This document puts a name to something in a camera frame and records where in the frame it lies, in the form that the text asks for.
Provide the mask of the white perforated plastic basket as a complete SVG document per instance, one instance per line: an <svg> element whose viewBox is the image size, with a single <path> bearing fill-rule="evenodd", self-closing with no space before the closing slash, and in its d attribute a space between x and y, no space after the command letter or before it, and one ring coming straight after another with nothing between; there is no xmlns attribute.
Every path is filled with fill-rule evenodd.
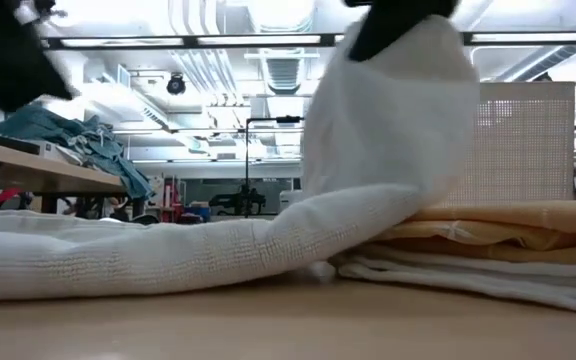
<svg viewBox="0 0 576 360"><path fill-rule="evenodd" d="M571 200L574 82L483 83L474 140L445 206Z"/></svg>

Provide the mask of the black metal frame stand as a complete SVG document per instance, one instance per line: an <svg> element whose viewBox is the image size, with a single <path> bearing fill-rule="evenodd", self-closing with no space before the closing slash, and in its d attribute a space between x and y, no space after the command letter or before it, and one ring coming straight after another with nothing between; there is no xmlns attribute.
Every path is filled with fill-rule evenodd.
<svg viewBox="0 0 576 360"><path fill-rule="evenodd" d="M245 134L245 189L250 191L250 177L249 177L249 134L250 134L250 124L253 122L261 121L274 121L277 124L296 124L303 120L302 116L280 116L280 117L252 117L248 118L245 123L244 134Z"/></svg>

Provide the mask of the long ceiling light fixture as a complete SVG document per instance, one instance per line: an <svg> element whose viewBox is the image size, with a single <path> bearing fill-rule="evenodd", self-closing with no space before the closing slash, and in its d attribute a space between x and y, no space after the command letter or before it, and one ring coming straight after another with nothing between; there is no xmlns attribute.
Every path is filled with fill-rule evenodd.
<svg viewBox="0 0 576 360"><path fill-rule="evenodd" d="M462 32L467 47L576 46L576 31ZM250 33L241 35L177 35L125 37L45 37L47 51L134 51L230 48L327 48L344 39L341 33Z"/></svg>

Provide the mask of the cream towel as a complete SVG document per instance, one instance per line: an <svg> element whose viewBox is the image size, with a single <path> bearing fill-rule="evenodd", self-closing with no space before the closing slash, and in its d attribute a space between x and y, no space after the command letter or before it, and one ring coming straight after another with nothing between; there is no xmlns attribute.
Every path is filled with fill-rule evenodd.
<svg viewBox="0 0 576 360"><path fill-rule="evenodd" d="M351 25L312 97L302 191L275 218L143 226L0 212L0 300L164 294L307 266L440 202L473 138L479 77L430 16L355 62Z"/></svg>

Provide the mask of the white towel with red stripes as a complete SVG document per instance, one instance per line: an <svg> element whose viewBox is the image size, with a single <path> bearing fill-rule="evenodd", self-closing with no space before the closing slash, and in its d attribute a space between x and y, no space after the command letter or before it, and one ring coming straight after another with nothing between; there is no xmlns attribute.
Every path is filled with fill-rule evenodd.
<svg viewBox="0 0 576 360"><path fill-rule="evenodd" d="M384 245L359 246L331 263L345 278L453 289L576 312L576 265L414 253Z"/></svg>

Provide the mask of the pile of blue clothes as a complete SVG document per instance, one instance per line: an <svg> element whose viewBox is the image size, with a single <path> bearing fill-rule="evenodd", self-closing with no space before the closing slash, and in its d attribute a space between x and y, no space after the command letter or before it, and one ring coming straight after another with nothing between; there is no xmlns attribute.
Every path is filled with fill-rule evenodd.
<svg viewBox="0 0 576 360"><path fill-rule="evenodd" d="M86 165L118 176L131 198L146 198L153 194L147 177L123 157L124 146L98 116L85 121L67 119L31 104L0 121L0 136L43 140L64 147L80 155Z"/></svg>

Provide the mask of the wooden workbench with steel frame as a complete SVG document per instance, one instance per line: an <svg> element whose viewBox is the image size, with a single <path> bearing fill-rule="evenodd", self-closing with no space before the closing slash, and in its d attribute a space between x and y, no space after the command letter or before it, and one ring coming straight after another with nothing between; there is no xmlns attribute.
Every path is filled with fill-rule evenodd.
<svg viewBox="0 0 576 360"><path fill-rule="evenodd" d="M42 210L57 211L60 197L123 196L117 176L0 146L0 189L17 188L41 197Z"/></svg>

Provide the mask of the blue crate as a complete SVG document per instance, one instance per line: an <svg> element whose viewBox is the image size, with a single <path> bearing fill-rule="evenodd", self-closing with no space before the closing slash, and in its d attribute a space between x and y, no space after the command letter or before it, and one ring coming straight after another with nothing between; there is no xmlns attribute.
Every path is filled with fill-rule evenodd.
<svg viewBox="0 0 576 360"><path fill-rule="evenodd" d="M203 222L211 220L211 207L208 202L193 201L185 208L185 212L201 217Z"/></svg>

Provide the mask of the white box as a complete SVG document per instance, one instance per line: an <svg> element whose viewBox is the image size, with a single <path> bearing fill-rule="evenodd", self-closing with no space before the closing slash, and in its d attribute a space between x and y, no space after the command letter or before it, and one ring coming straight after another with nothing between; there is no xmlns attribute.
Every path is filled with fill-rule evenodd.
<svg viewBox="0 0 576 360"><path fill-rule="evenodd" d="M39 147L39 156L42 158L80 167L84 166L83 157L76 151L45 140L29 140L29 143Z"/></svg>

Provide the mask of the yellow checked towel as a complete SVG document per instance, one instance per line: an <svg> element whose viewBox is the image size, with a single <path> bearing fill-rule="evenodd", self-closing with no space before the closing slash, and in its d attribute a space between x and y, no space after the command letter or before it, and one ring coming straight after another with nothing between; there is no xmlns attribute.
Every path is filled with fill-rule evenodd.
<svg viewBox="0 0 576 360"><path fill-rule="evenodd" d="M427 208L371 241L418 253L576 265L576 200Z"/></svg>

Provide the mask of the red upright equipment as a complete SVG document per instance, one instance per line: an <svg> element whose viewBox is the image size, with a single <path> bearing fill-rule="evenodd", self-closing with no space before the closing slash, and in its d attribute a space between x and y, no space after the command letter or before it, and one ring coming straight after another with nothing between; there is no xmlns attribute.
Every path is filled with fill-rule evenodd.
<svg viewBox="0 0 576 360"><path fill-rule="evenodd" d="M175 176L164 179L162 192L161 220L164 223L177 223L184 209L180 180Z"/></svg>

